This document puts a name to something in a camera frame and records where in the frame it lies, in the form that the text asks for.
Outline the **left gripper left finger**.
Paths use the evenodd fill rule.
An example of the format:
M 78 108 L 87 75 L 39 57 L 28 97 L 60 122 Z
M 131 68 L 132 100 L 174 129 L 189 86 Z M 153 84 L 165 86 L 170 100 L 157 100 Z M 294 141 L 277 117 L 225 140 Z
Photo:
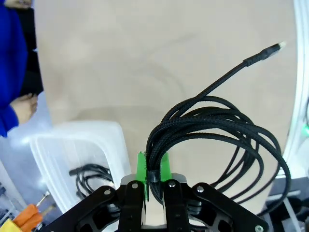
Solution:
M 137 171 L 122 178 L 118 189 L 101 186 L 43 228 L 45 232 L 140 231 L 145 206 L 146 157 L 137 156 Z

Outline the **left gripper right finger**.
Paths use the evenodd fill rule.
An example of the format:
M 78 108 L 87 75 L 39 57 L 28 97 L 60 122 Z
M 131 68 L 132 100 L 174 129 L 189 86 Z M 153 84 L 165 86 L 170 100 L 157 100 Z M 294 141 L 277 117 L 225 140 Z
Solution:
M 206 183 L 188 186 L 172 174 L 169 155 L 161 161 L 161 179 L 169 232 L 267 232 L 268 224 Z

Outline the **person's right hand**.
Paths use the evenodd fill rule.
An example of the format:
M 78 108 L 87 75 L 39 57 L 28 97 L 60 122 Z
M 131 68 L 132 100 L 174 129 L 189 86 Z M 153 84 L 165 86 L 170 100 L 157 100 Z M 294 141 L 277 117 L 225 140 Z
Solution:
M 24 124 L 29 121 L 37 111 L 38 96 L 32 93 L 26 94 L 13 100 L 10 106 L 17 116 L 18 124 Z

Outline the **person's left hand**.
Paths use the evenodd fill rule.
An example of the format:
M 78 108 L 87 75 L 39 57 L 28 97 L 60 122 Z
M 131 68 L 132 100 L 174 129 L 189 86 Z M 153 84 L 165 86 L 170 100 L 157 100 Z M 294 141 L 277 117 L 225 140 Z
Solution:
M 16 9 L 28 9 L 32 6 L 32 0 L 5 0 L 4 6 Z

